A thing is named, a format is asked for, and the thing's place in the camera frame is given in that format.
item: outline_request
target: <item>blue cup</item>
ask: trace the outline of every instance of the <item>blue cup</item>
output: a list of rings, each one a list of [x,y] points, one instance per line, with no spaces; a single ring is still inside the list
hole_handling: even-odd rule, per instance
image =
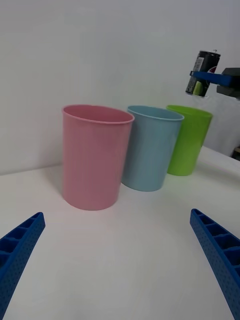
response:
[[[139,191],[162,187],[184,116],[166,109],[131,105],[134,115],[122,183]]]

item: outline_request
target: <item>can label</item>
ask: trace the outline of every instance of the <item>can label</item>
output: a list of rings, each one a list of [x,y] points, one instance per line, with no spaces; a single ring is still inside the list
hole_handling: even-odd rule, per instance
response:
[[[200,51],[192,71],[214,73],[219,63],[220,54],[210,51]],[[191,76],[186,87],[186,93],[204,97],[209,88],[209,82]]]

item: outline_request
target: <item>can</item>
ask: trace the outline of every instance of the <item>can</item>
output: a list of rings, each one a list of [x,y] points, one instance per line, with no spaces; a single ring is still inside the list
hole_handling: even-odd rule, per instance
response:
[[[217,65],[219,63],[220,54],[217,50],[213,51],[200,51],[192,71],[211,72],[215,73]],[[206,80],[197,79],[191,76],[188,85],[186,87],[186,93],[189,95],[196,95],[204,97],[210,83]]]

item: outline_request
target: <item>green cup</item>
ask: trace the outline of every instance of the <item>green cup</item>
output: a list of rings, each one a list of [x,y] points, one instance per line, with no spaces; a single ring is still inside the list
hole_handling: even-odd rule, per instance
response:
[[[168,105],[166,108],[184,116],[167,173],[188,176],[195,168],[213,115],[188,106]]]

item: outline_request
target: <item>table surface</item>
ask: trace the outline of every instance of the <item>table surface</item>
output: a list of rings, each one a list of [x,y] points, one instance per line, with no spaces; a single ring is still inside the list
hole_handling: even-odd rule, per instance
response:
[[[46,222],[4,320],[233,320],[189,220],[198,208],[240,238],[240,162],[203,147],[191,176],[121,185],[102,211],[67,204],[61,175],[0,177],[0,237],[38,211]]]

